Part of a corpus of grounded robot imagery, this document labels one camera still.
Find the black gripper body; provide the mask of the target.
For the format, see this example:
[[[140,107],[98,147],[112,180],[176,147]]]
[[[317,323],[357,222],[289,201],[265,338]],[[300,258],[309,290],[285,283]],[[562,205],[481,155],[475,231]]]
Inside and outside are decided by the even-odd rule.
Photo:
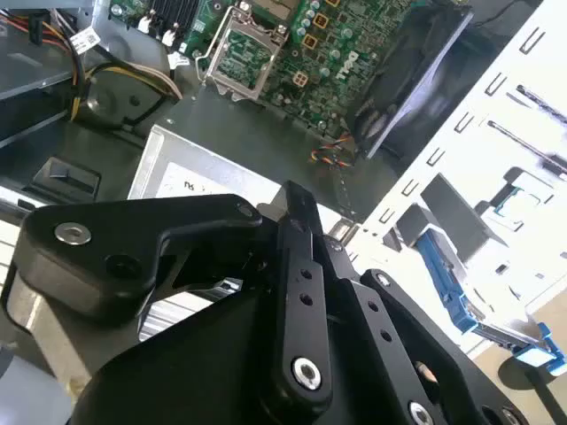
[[[398,424],[384,373],[348,344],[320,283],[237,293],[123,352],[82,393],[74,424]]]

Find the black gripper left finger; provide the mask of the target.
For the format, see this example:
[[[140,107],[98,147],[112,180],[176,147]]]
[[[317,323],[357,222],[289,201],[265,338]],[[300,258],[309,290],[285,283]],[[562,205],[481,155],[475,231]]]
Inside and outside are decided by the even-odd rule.
[[[33,336],[60,379],[123,352],[237,293],[320,283],[308,191],[283,186],[279,220],[232,194],[45,206],[23,221],[12,298],[46,307]]]

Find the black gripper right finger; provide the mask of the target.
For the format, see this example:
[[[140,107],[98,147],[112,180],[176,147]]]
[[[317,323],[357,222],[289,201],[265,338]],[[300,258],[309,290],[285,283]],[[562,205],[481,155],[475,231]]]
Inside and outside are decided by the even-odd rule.
[[[525,424],[512,401],[382,270],[357,274],[309,200],[325,274],[333,396],[318,424]]]

